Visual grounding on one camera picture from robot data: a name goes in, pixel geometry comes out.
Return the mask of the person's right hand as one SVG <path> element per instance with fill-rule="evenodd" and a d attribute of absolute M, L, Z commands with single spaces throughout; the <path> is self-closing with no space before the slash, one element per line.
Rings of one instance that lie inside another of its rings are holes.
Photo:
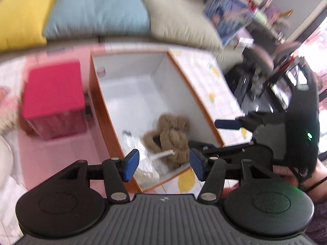
<path fill-rule="evenodd" d="M 281 176 L 285 182 L 293 186 L 299 185 L 297 178 L 294 176 L 294 174 L 291 172 L 289 168 L 275 165 L 273 166 L 273 171 L 275 174 Z M 315 171 L 313 172 L 312 177 L 307 179 L 304 183 L 304 191 L 309 190 L 311 187 L 313 187 L 316 183 L 320 182 L 324 178 L 326 178 L 326 166 L 320 160 L 317 160 Z M 326 181 L 324 181 L 323 183 L 321 183 L 311 191 L 308 191 L 307 194 L 313 200 L 313 202 L 317 204 L 325 202 Z"/>

